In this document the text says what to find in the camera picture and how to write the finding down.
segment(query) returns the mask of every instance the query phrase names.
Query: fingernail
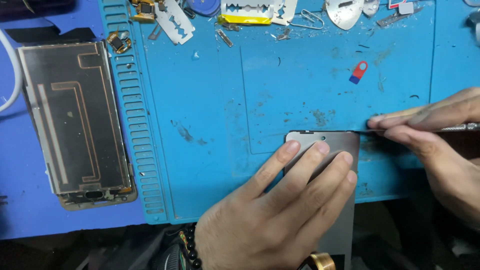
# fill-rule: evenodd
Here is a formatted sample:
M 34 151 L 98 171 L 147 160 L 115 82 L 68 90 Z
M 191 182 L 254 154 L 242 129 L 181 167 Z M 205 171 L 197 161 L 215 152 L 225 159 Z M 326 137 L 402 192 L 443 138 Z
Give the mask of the fingernail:
M 316 142 L 315 146 L 317 147 L 318 151 L 324 155 L 328 154 L 328 151 L 330 151 L 330 147 L 326 142 Z
M 425 119 L 429 114 L 430 114 L 430 111 L 426 111 L 422 114 L 419 114 L 419 115 L 413 117 L 412 119 L 410 119 L 408 121 L 408 124 L 410 124 L 410 125 L 418 124 L 418 123 L 422 122 L 423 119 Z
M 344 159 L 348 164 L 352 164 L 352 162 L 353 162 L 353 157 L 352 157 L 352 155 L 349 155 L 349 154 L 343 154 L 343 159 Z
M 347 174 L 347 179 L 350 183 L 353 184 L 357 180 L 357 176 L 353 171 L 349 171 L 348 174 Z
M 300 143 L 297 141 L 289 141 L 289 145 L 287 146 L 287 152 L 288 153 L 296 153 L 298 151 L 298 148 L 300 146 Z
M 385 115 L 377 115 L 377 116 L 370 117 L 370 121 L 378 122 L 383 120 L 384 118 L 385 118 Z

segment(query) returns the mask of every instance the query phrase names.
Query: red and blue magnet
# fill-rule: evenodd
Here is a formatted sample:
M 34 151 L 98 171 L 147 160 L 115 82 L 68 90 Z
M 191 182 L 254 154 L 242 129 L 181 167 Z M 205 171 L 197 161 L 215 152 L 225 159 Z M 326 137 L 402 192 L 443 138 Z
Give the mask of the red and blue magnet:
M 352 76 L 350 76 L 350 81 L 354 84 L 358 84 L 360 79 L 363 77 L 363 74 L 368 68 L 368 64 L 365 61 L 360 62 L 355 70 L 353 71 Z

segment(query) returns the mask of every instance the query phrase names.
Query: blue mat ventilation slot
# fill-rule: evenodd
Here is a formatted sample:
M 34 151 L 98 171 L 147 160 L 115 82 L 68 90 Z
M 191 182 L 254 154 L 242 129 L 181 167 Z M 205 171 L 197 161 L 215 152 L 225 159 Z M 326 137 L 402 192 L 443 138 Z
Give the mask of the blue mat ventilation slot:
M 133 173 L 142 200 L 145 220 L 149 224 L 159 224 L 165 223 L 168 219 L 140 77 L 141 72 L 135 52 L 135 35 L 132 24 L 128 22 L 126 4 L 126 0 L 98 1 L 105 38 L 118 29 L 119 35 L 128 31 L 132 39 L 133 48 L 123 54 L 116 54 L 109 45 L 107 47 L 111 54 L 110 63 L 120 123 L 130 155 L 130 163 L 133 164 Z

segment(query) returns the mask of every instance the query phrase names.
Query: blue silicone repair mat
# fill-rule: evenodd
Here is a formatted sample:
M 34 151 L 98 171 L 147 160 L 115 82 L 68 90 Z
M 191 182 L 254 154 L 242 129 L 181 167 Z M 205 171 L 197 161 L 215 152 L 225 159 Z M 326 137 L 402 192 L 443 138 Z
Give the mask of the blue silicone repair mat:
M 394 13 L 382 2 L 372 19 L 362 15 L 344 31 L 321 11 L 322 1 L 299 0 L 297 12 L 321 16 L 323 29 L 291 26 L 291 39 L 279 41 L 283 26 L 244 26 L 225 31 L 231 48 L 216 36 L 216 19 L 201 16 L 184 45 L 165 33 L 149 40 L 155 24 L 128 24 L 125 3 L 104 0 L 100 9 L 105 33 L 128 30 L 134 43 L 110 59 L 148 223 L 198 219 L 247 181 L 290 130 L 365 130 L 372 115 L 478 83 L 472 67 L 480 50 L 463 26 L 475 9 L 460 1 L 415 2 L 422 11 L 380 28 L 376 21 Z M 361 61 L 368 68 L 354 84 Z M 362 136 L 358 169 L 356 202 L 406 196 L 425 184 L 414 156 L 374 135 Z

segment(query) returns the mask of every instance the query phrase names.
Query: paper clip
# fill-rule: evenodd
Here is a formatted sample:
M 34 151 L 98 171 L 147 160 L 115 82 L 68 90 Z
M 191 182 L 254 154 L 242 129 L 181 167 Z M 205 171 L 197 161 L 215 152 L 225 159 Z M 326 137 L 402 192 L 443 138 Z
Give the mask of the paper clip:
M 319 20 L 320 22 L 322 22 L 322 27 L 313 27 L 313 26 L 308 26 L 308 25 L 296 25 L 296 24 L 293 24 L 291 21 L 289 22 L 290 25 L 298 26 L 298 27 L 305 27 L 305 28 L 310 28 L 310 29 L 316 29 L 316 30 L 320 30 L 320 29 L 322 29 L 322 28 L 325 26 L 325 22 L 324 22 L 319 16 L 311 13 L 311 12 L 308 11 L 308 10 L 301 10 L 300 16 L 303 16 L 305 19 L 311 21 L 312 23 L 315 23 L 315 21 L 314 21 L 309 15 L 304 14 L 304 12 L 308 13 L 310 16 L 313 16 L 313 17 L 315 17 L 317 20 Z

